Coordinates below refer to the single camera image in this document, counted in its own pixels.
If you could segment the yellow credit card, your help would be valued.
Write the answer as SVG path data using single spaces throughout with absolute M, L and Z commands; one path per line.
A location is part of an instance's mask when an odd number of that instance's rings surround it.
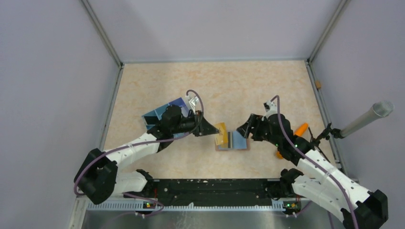
M 227 143 L 221 144 L 218 146 L 219 150 L 231 150 L 233 149 L 233 142 L 232 140 L 228 140 Z
M 215 145 L 219 146 L 221 144 L 228 142 L 228 132 L 224 122 L 217 123 L 214 125 L 215 128 L 219 130 L 219 133 L 215 135 Z

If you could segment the purple blue card box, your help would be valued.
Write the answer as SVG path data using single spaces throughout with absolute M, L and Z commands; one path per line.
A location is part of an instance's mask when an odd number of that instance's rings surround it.
M 176 105 L 181 108 L 181 112 L 183 113 L 184 116 L 186 116 L 190 110 L 189 103 L 186 102 L 182 97 L 179 97 L 177 99 L 174 99 L 173 101 L 170 101 L 167 103 L 168 106 L 170 105 Z

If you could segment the light blue card box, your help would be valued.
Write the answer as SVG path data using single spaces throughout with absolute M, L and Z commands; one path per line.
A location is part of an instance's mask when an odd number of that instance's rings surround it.
M 161 115 L 163 112 L 164 109 L 154 109 L 141 116 L 146 130 L 150 130 L 161 120 Z

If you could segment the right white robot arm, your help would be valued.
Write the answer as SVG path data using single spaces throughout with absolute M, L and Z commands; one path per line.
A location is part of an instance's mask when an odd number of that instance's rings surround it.
M 388 197 L 370 191 L 332 165 L 308 141 L 291 130 L 290 122 L 273 101 L 264 103 L 264 115 L 251 114 L 237 128 L 244 138 L 266 141 L 295 167 L 281 172 L 280 191 L 287 197 L 305 197 L 334 215 L 346 229 L 379 229 L 388 220 Z

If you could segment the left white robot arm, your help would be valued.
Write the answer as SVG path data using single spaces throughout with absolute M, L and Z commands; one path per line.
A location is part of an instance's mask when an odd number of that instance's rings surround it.
M 92 203 L 101 204 L 111 195 L 137 192 L 148 197 L 153 184 L 148 174 L 136 171 L 123 175 L 121 171 L 146 156 L 167 148 L 174 140 L 190 134 L 200 137 L 214 135 L 219 130 L 209 123 L 201 110 L 190 109 L 178 98 L 142 116 L 147 131 L 135 140 L 105 152 L 91 150 L 74 177 L 74 190 L 82 191 Z

